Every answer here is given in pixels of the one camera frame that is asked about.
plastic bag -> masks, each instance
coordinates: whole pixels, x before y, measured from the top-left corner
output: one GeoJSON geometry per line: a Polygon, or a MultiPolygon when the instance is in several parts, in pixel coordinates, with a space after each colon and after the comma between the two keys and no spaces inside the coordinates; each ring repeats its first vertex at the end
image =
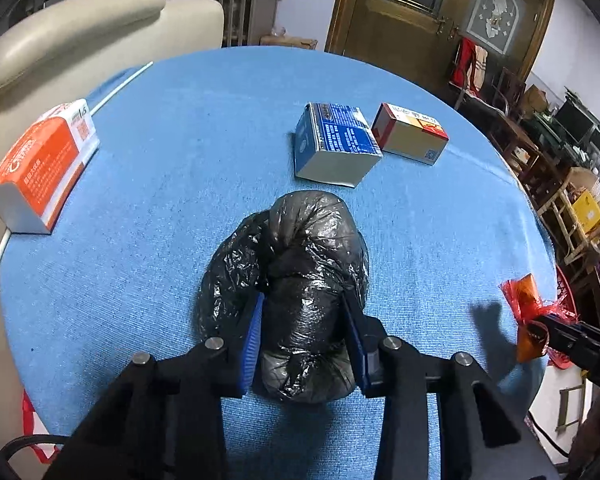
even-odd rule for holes
{"type": "Polygon", "coordinates": [[[549,348],[549,333],[547,328],[540,322],[535,321],[538,316],[555,314],[566,323],[577,322],[577,316],[566,310],[562,305],[562,298],[554,303],[543,303],[538,292],[536,279],[532,274],[526,275],[521,280],[507,280],[500,285],[500,290],[511,307],[513,317],[518,323],[518,344],[516,346],[516,356],[519,363],[526,363],[541,357],[549,352],[551,359],[562,366],[568,362],[568,358],[551,348],[549,348]],[[539,326],[546,334],[544,338],[539,338],[529,332],[527,325],[534,324],[539,326]]]}
{"type": "Polygon", "coordinates": [[[245,218],[209,263],[198,297],[203,337],[231,330],[248,290],[266,295],[260,370],[266,390],[299,402],[328,402],[355,388],[340,320],[344,286],[364,308],[368,255],[336,195],[296,191],[245,218]]]}

orange candy wrapper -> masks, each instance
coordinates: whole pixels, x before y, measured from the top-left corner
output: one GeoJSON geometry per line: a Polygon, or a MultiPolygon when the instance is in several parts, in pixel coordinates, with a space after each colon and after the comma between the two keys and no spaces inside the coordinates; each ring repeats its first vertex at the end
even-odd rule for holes
{"type": "Polygon", "coordinates": [[[578,322],[577,316],[567,310],[562,302],[564,298],[558,298],[553,303],[544,303],[540,298],[536,279],[532,274],[526,275],[521,280],[508,280],[500,285],[500,290],[511,307],[513,317],[518,322],[518,345],[517,359],[519,363],[526,363],[541,357],[547,352],[552,361],[560,368],[568,367],[570,362],[568,358],[550,349],[549,331],[546,326],[540,322],[534,321],[538,316],[555,314],[565,323],[572,324],[578,322]],[[528,325],[539,326],[544,337],[529,332],[528,325]]]}

orange tissue package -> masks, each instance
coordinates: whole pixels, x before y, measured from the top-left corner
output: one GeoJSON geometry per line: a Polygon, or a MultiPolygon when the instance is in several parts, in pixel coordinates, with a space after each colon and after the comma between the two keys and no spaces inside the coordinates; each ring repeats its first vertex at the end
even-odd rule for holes
{"type": "Polygon", "coordinates": [[[518,344],[516,348],[519,363],[526,363],[541,357],[547,352],[555,363],[566,364],[568,358],[549,348],[549,335],[545,325],[536,321],[539,316],[554,314],[563,322],[571,324],[578,321],[575,313],[570,312],[562,305],[563,298],[553,303],[544,303],[540,298],[536,279],[532,274],[526,275],[521,280],[508,280],[500,285],[500,290],[511,307],[513,317],[518,323],[518,344]],[[536,325],[545,334],[538,337],[537,331],[533,333],[528,326],[536,325]]]}
{"type": "Polygon", "coordinates": [[[0,162],[0,218],[7,227],[50,234],[99,144],[84,99],[41,115],[0,162]]]}

qr code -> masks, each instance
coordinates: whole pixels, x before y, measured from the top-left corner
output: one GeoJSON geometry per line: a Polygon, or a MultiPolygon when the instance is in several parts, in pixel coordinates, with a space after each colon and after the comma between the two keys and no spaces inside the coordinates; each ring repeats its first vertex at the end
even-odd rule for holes
{"type": "Polygon", "coordinates": [[[84,118],[78,121],[75,127],[78,129],[78,133],[80,134],[80,138],[82,140],[89,136],[89,127],[87,126],[87,121],[85,121],[84,118]]]}

beige leather sofa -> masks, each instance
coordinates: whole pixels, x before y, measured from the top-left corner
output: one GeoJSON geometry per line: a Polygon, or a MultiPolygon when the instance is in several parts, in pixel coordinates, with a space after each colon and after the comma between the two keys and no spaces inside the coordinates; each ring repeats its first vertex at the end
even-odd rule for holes
{"type": "MultiPolygon", "coordinates": [[[[65,0],[24,19],[0,37],[0,160],[42,112],[120,70],[219,48],[223,22],[214,0],[65,0]]],[[[0,446],[22,434],[21,402],[0,315],[0,446]]],[[[30,450],[11,465],[24,479],[42,474],[30,450]]]]}

